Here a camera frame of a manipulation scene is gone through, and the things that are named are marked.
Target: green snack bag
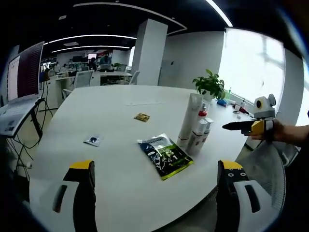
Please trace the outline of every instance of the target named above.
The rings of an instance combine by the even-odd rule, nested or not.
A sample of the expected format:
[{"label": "green snack bag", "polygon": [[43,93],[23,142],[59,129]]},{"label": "green snack bag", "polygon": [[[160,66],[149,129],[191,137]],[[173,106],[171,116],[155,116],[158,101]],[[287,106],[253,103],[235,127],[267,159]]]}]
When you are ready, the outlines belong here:
[{"label": "green snack bag", "polygon": [[193,160],[166,134],[161,134],[149,140],[138,140],[137,142],[154,163],[162,180],[170,178],[193,163]]}]

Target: person's hand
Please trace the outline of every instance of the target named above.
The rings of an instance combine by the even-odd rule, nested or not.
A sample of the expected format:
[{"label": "person's hand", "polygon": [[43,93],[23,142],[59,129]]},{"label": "person's hand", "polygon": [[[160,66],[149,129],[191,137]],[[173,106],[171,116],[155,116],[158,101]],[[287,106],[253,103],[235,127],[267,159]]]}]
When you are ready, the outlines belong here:
[{"label": "person's hand", "polygon": [[[272,131],[274,133],[274,141],[282,141],[285,135],[284,132],[285,126],[282,123],[280,123],[279,120],[277,119],[274,119],[273,122],[274,125]],[[254,140],[265,140],[265,133],[253,135],[250,137]]]}]

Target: blue object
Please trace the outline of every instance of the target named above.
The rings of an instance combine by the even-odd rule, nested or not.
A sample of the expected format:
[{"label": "blue object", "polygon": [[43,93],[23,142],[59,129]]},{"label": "blue object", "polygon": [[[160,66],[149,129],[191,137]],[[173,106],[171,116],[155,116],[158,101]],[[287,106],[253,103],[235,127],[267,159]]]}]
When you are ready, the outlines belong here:
[{"label": "blue object", "polygon": [[217,101],[217,104],[218,105],[221,105],[221,106],[224,106],[224,107],[227,107],[227,101],[224,100],[224,99],[220,99]]}]

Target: laptop screen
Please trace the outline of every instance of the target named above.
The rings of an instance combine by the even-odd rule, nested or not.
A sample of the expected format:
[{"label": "laptop screen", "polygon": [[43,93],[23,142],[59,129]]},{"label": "laptop screen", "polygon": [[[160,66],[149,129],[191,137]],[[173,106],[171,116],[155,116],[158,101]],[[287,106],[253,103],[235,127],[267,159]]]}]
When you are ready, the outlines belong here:
[{"label": "laptop screen", "polygon": [[9,63],[8,100],[39,94],[40,61],[44,42],[21,52]]}]

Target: potted plant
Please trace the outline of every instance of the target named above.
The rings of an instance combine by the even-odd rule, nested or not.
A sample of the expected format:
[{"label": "potted plant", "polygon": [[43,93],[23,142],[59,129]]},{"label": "potted plant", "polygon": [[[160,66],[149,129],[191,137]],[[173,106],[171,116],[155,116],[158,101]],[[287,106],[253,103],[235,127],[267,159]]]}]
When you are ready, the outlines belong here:
[{"label": "potted plant", "polygon": [[218,74],[213,74],[206,69],[208,77],[198,77],[193,79],[197,92],[204,95],[204,99],[211,102],[213,98],[223,99],[225,97],[224,81],[219,80]]}]

